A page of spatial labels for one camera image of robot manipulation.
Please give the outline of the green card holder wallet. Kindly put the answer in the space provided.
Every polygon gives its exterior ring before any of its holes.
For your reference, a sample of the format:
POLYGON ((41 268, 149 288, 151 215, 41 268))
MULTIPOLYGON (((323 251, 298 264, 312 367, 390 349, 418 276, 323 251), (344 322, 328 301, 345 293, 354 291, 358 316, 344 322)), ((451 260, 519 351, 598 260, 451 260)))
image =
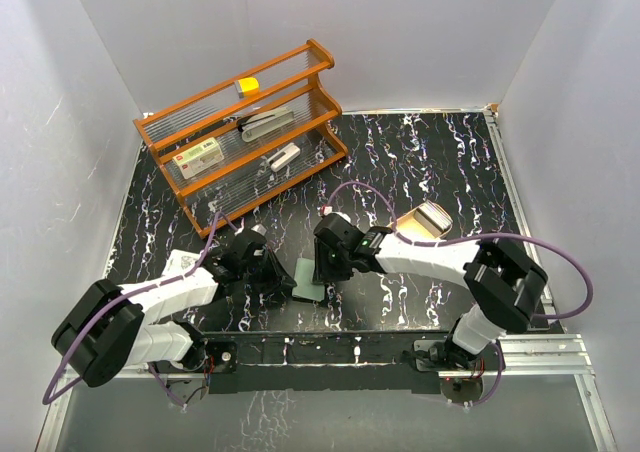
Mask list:
POLYGON ((298 300, 321 302, 325 298, 323 283, 314 282, 315 263, 311 259, 298 258, 296 261, 292 297, 298 300))

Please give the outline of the beige card tray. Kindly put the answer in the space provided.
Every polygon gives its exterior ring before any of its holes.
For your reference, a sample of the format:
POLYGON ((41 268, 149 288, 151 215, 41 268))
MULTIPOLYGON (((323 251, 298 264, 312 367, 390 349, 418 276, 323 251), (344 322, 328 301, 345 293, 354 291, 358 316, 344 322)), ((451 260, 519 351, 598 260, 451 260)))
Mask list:
POLYGON ((411 241, 432 241, 445 238, 451 230, 444 236, 434 237, 427 229, 415 220, 414 211, 417 207, 398 218, 397 231, 411 241))

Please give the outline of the stack of cards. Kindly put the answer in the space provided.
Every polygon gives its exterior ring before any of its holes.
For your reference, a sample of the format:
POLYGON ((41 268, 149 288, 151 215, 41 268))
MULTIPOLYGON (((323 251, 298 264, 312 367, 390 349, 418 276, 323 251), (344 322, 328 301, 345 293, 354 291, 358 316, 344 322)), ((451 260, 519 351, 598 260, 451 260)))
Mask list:
POLYGON ((414 211, 415 220, 434 237, 446 235, 452 228, 452 217, 438 204, 426 201, 414 211))

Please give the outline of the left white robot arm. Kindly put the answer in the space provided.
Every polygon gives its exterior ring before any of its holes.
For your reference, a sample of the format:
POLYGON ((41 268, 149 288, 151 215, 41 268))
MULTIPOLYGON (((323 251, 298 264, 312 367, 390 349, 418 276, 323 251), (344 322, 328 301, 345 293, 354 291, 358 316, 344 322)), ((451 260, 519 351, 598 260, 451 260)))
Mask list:
POLYGON ((224 247, 194 256, 174 250, 161 277, 140 284, 94 282, 52 335, 54 349, 90 387, 124 367, 167 361, 186 371, 206 362, 206 340, 172 315, 208 305, 235 283, 260 295, 289 292, 296 282, 258 228, 241 230, 224 247))

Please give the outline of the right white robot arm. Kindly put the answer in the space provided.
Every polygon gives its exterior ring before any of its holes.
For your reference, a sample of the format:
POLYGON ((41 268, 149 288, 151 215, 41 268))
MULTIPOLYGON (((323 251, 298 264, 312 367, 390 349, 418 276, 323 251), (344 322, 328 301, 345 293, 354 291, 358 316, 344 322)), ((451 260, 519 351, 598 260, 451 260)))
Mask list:
POLYGON ((506 333, 528 331, 546 287, 546 272, 507 238, 411 245, 389 227, 363 232, 338 213, 314 229, 316 283, 350 280, 354 273, 417 274, 467 289, 473 306, 446 338, 408 352, 422 370, 472 369, 486 347, 506 333))

